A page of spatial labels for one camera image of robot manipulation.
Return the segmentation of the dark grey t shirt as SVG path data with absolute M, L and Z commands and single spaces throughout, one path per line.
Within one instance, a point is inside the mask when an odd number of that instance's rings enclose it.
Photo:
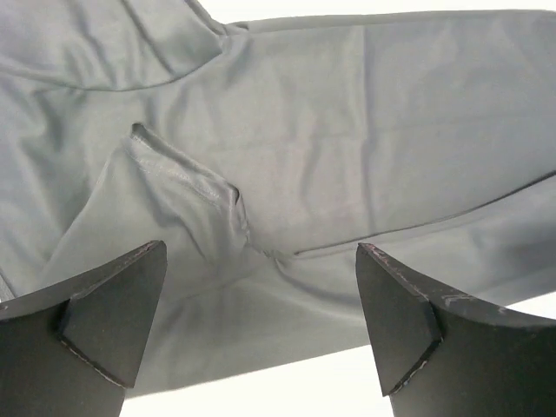
M 168 251 L 131 396 L 366 345 L 355 252 L 555 289 L 555 15 L 1 4 L 1 293 Z

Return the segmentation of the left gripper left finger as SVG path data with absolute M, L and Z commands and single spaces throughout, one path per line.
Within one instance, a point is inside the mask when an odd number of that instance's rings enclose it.
M 117 416 L 136 384 L 167 270 L 152 241 L 1 304 L 1 414 Z

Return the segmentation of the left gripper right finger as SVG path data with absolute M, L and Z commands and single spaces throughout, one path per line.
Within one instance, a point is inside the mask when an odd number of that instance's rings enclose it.
M 483 301 L 372 244 L 357 248 L 355 266 L 394 415 L 554 415 L 554 320 Z

